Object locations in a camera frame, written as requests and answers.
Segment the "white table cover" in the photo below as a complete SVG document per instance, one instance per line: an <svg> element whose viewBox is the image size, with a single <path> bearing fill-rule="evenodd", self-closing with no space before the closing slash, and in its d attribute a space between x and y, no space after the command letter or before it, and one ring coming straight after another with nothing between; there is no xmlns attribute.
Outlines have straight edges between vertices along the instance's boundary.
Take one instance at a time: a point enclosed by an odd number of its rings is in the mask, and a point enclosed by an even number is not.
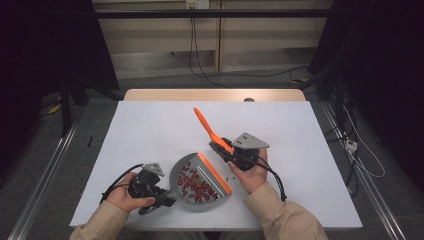
<svg viewBox="0 0 424 240"><path fill-rule="evenodd" d="M141 216L133 212L131 230L255 231L260 225L243 201L238 179L209 146L197 107L213 131L233 140L248 132L270 145L269 182L289 200L313 213L326 229L354 229L362 222L307 101L213 102L122 101L119 103L81 200L70 222L88 221L102 193L129 167L158 163L164 172L190 153L202 153L232 189L219 207L206 212L161 207Z"/></svg>

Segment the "aluminium rail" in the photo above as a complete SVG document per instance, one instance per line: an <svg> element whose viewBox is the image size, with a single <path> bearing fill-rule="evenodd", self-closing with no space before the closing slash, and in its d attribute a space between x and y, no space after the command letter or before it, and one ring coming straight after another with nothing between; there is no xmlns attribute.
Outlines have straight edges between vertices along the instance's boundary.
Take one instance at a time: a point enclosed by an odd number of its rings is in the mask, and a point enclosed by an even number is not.
<svg viewBox="0 0 424 240"><path fill-rule="evenodd" d="M374 154L374 152L367 146L363 139L358 135L358 140L362 143L366 150L374 157L378 165L382 169L382 173L373 173L366 168L362 159L360 158L358 152L351 153L345 149L345 141L350 140L347 134L341 130L340 125L336 123L335 110L331 107L330 103L322 103L323 111L327 116L335 135L338 141L341 144L342 149L347 155L349 162L352 166L352 169L355 171L357 179L361 183L363 189L365 190L371 204L373 205L380 221L382 222L386 232L388 233L391 240L407 240L407 237L399 225L398 220L396 219L393 211L390 209L383 195L380 193L378 187L374 183L374 179L383 178L386 174L386 170L381 163L380 159Z"/></svg>
<svg viewBox="0 0 424 240"><path fill-rule="evenodd" d="M60 138L41 179L38 181L35 190L23 208L7 240L26 240L33 222L41 209L44 198L74 138L83 115L84 113L79 113L75 119L71 121L71 125L66 134Z"/></svg>

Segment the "wooden post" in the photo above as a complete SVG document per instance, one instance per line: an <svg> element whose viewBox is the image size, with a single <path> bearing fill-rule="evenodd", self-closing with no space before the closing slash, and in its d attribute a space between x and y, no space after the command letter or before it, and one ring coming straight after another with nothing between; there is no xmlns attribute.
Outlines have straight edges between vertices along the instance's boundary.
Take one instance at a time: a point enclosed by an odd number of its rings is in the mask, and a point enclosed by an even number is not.
<svg viewBox="0 0 424 240"><path fill-rule="evenodd" d="M216 10L222 10L223 0L216 0ZM215 49L215 71L221 71L221 18L216 19L216 49Z"/></svg>

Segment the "dark curtain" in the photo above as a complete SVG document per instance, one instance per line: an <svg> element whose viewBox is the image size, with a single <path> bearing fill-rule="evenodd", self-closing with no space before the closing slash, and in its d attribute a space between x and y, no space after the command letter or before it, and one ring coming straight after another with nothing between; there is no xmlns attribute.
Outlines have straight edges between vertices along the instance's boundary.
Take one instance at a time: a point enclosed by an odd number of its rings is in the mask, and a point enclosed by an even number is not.
<svg viewBox="0 0 424 240"><path fill-rule="evenodd" d="M424 192L424 0L333 0L331 8L356 14L326 20L309 71L334 63L345 40L355 43L340 64L343 80Z"/></svg>
<svg viewBox="0 0 424 240"><path fill-rule="evenodd" d="M64 79L73 95L119 88L94 12L93 0L0 0L0 175Z"/></svg>

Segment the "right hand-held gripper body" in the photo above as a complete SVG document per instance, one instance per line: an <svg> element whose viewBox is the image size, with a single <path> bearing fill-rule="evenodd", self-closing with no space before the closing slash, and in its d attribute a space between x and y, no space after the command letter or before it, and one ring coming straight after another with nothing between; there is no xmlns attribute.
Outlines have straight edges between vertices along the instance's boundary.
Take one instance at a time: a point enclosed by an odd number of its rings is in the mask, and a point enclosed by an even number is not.
<svg viewBox="0 0 424 240"><path fill-rule="evenodd" d="M247 132L237 137L231 146L234 149L232 162L242 171L250 170L256 165L260 149L270 147L268 143Z"/></svg>

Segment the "orange brush with grey bristles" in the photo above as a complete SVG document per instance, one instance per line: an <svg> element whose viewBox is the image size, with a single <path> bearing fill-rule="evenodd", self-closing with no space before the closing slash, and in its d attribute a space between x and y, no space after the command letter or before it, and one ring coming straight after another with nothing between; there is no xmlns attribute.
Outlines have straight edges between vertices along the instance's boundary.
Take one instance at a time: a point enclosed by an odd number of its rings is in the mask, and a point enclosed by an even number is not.
<svg viewBox="0 0 424 240"><path fill-rule="evenodd" d="M212 146L216 150L216 152L225 153L225 154L231 155L232 158L234 158L234 149L226 145L226 143L221 139L221 137L218 136L212 130L206 118L203 116L203 114L197 107L194 108L194 113L196 117L198 118L199 122L201 123L201 125L203 126L203 128L205 129L205 131L207 132L207 134L209 135L212 142Z"/></svg>

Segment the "group of red beans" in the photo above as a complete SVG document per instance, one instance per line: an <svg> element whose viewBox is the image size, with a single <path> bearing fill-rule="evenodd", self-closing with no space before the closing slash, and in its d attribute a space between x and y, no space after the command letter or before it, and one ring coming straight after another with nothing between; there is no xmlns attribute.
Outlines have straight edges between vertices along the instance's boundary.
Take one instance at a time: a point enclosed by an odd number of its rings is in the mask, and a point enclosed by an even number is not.
<svg viewBox="0 0 424 240"><path fill-rule="evenodd" d="M231 188L209 164L189 161L177 175L177 190L190 204L206 204L232 194Z"/></svg>

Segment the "wooden table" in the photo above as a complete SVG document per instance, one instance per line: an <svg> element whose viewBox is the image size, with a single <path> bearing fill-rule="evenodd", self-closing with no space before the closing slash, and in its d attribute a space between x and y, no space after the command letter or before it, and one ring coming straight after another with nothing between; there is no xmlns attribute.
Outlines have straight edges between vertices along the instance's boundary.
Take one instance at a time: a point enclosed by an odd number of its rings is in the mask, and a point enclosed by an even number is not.
<svg viewBox="0 0 424 240"><path fill-rule="evenodd" d="M130 89L125 101L305 101L298 89Z"/></svg>

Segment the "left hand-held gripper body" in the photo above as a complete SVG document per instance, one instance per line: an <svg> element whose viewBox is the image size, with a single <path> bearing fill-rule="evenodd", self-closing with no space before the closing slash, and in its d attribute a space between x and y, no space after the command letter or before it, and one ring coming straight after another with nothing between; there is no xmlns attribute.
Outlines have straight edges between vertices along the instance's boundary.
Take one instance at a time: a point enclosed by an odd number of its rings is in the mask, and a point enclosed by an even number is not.
<svg viewBox="0 0 424 240"><path fill-rule="evenodd" d="M153 197L155 202L139 210L140 215L149 214L166 203L165 190L157 186L164 173L158 163L142 166L142 170L130 181L128 193L132 198Z"/></svg>

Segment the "grey dustpan with orange edge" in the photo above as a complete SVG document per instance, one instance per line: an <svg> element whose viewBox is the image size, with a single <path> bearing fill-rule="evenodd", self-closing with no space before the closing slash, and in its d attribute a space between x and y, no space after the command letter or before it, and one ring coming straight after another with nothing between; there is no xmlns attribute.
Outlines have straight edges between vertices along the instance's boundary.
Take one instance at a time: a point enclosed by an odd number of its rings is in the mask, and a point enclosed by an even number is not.
<svg viewBox="0 0 424 240"><path fill-rule="evenodd" d="M219 207L232 194L232 189L200 152L191 153L172 164L167 194L173 208L188 212L206 212Z"/></svg>

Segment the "person's right hand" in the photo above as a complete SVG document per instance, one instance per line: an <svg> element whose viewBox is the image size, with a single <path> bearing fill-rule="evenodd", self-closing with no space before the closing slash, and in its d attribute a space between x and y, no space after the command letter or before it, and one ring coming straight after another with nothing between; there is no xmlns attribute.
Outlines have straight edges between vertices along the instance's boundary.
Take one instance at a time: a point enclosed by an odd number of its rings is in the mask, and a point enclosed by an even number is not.
<svg viewBox="0 0 424 240"><path fill-rule="evenodd" d="M240 170L232 162L228 162L230 170L239 179L242 188L248 193L253 193L256 189L267 182L268 171L260 166L254 166L248 171Z"/></svg>

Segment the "black metal stand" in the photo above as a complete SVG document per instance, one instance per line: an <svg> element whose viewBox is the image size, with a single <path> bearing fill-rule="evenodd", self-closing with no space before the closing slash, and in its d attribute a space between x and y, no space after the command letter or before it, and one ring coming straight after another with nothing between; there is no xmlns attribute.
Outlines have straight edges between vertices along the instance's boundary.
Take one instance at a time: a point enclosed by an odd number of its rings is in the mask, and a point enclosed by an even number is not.
<svg viewBox="0 0 424 240"><path fill-rule="evenodd" d="M62 137L65 137L70 132L73 123L69 97L72 97L77 105L87 105L89 97L86 93L86 89L94 89L96 92L114 101L121 101L124 99L124 95L120 92L120 89L108 89L95 83L91 79L83 78L78 75L64 76L60 82Z"/></svg>
<svg viewBox="0 0 424 240"><path fill-rule="evenodd" d="M328 65L322 71L314 75L298 86L301 91L315 85L317 96L320 100L328 100L334 97L334 110L336 123L343 124L343 78L335 63Z"/></svg>

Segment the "black crossbar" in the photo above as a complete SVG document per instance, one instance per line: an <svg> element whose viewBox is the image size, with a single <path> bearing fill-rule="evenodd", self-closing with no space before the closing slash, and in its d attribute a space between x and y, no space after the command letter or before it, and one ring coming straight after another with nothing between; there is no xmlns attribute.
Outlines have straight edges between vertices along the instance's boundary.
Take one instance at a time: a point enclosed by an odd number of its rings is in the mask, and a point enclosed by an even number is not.
<svg viewBox="0 0 424 240"><path fill-rule="evenodd" d="M290 10L140 10L97 11L99 19L141 18L319 18L331 16L327 9Z"/></svg>

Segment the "person's left hand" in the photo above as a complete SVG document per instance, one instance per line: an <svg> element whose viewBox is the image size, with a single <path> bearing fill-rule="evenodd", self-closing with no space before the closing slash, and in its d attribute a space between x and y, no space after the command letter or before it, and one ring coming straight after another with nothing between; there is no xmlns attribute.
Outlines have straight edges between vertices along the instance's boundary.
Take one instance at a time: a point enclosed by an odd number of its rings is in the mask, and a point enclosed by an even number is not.
<svg viewBox="0 0 424 240"><path fill-rule="evenodd" d="M129 195L129 183L135 176L135 172L129 172L106 198L109 203L127 213L130 213L137 208L149 207L155 203L154 197L133 198Z"/></svg>

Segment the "white wall socket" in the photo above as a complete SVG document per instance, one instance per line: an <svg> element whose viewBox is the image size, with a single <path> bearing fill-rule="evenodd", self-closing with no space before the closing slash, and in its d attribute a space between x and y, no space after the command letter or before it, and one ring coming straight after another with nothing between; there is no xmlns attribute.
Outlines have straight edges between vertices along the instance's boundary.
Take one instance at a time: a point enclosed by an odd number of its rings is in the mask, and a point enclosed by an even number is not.
<svg viewBox="0 0 424 240"><path fill-rule="evenodd" d="M209 0L185 0L187 9L206 10L210 8Z"/></svg>

